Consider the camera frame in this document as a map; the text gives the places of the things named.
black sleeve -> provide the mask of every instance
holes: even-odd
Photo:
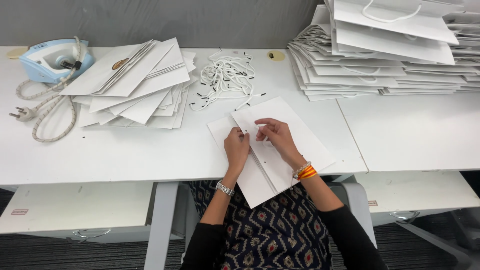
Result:
[[[211,270],[225,244],[223,225],[197,223],[180,270]]]
[[[388,270],[378,250],[347,206],[319,216],[327,227],[348,270]]]

silver wristwatch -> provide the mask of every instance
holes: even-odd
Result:
[[[225,192],[228,196],[232,196],[233,194],[235,194],[235,191],[233,191],[233,189],[229,189],[228,187],[222,185],[222,180],[218,181],[218,183],[216,184],[215,190],[217,189]]]

woman's right hand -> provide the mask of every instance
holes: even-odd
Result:
[[[272,118],[263,118],[255,121],[255,124],[266,124],[258,129],[256,141],[263,141],[267,136],[268,141],[272,142],[282,159],[293,170],[297,170],[307,163],[297,150],[287,123]]]

patterned skirt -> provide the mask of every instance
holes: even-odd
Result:
[[[191,181],[200,217],[217,181]],[[253,209],[238,185],[224,219],[225,247],[218,269],[323,269],[332,267],[328,232],[300,184]]]

pile of white cords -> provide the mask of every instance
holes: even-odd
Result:
[[[78,61],[80,59],[80,53],[81,53],[81,48],[80,48],[80,40],[78,39],[77,36],[74,36],[75,40],[76,40],[76,43],[77,43],[77,56],[75,58],[75,61]],[[38,94],[35,94],[35,95],[32,95],[32,96],[28,96],[28,97],[25,97],[22,95],[22,87],[31,82],[31,80],[26,80],[24,82],[22,82],[21,84],[18,85],[17,89],[16,89],[16,94],[17,94],[17,97],[21,98],[21,99],[34,99],[34,98],[37,98],[37,97],[40,97],[40,96],[43,96],[51,91],[60,91],[60,90],[63,90],[65,87],[67,87],[67,81],[70,80],[70,78],[73,76],[73,73],[76,71],[77,69],[76,68],[72,68],[72,71],[70,72],[70,74],[68,74],[68,76],[66,78],[61,78],[61,82],[58,83],[57,85],[55,86],[52,86],[48,89],[46,89],[45,91],[41,92],[41,93],[38,93]],[[32,108],[32,111],[34,112],[37,112],[41,107],[43,107],[43,105],[47,104],[49,101],[53,100],[54,98],[56,98],[54,101],[53,101],[53,104],[50,104],[50,106],[47,108],[47,111],[44,112],[40,118],[38,118],[37,122],[35,123],[35,126],[33,128],[33,131],[32,131],[32,137],[33,139],[35,139],[36,141],[38,142],[41,142],[41,143],[49,143],[49,142],[54,142],[54,141],[58,141],[60,139],[62,139],[63,137],[65,137],[65,135],[68,134],[68,132],[70,132],[70,130],[72,130],[73,126],[75,125],[75,121],[76,121],[76,118],[77,118],[77,114],[75,112],[75,107],[73,106],[73,103],[72,103],[72,98],[70,96],[59,96],[58,94],[55,94],[51,97],[49,97],[48,99],[44,100],[42,103],[38,104],[36,107]],[[66,98],[67,99],[67,102],[69,103],[69,106],[70,106],[70,109],[72,110],[72,121],[70,122],[70,125],[67,127],[67,129],[62,133],[60,134],[59,136],[53,138],[53,139],[41,139],[41,138],[38,138],[36,136],[36,132],[37,132],[37,129],[38,129],[38,126],[40,126],[40,124],[42,123],[42,121],[45,119],[45,117],[53,110],[53,108],[63,99],[63,98]]]
[[[218,52],[210,55],[208,57],[209,64],[206,65],[200,72],[200,83],[203,85],[210,85],[212,90],[206,95],[201,95],[197,93],[202,98],[207,99],[206,104],[202,105],[198,109],[194,109],[193,105],[196,103],[190,103],[192,110],[203,110],[210,103],[215,102],[219,99],[227,98],[247,98],[247,100],[240,104],[235,110],[240,109],[242,106],[248,104],[252,97],[261,96],[263,94],[254,95],[253,94],[253,85],[249,80],[255,77],[255,69],[251,65],[253,57],[249,54],[245,54],[244,58],[241,57],[231,57],[231,56],[220,56],[217,59],[213,57],[219,54],[222,51],[220,49]],[[249,60],[246,62],[246,65],[236,61],[236,60]],[[223,92],[241,92],[240,96],[221,96]]]

